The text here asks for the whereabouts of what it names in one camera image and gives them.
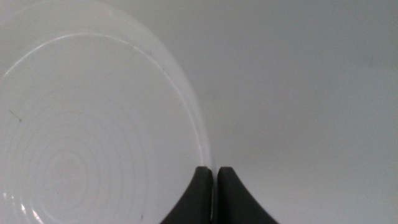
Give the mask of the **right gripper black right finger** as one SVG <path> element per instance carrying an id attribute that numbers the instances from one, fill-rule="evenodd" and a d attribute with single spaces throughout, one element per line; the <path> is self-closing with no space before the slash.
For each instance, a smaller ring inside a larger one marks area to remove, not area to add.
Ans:
<path id="1" fill-rule="evenodd" d="M 277 224 L 245 188 L 232 167 L 221 167 L 217 182 L 217 223 Z"/>

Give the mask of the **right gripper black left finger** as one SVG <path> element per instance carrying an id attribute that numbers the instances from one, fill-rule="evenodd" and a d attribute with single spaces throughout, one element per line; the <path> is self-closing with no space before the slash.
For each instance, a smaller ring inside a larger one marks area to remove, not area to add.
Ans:
<path id="1" fill-rule="evenodd" d="M 180 200 L 160 224 L 210 224 L 213 175 L 209 168 L 195 168 L 193 177 Z"/>

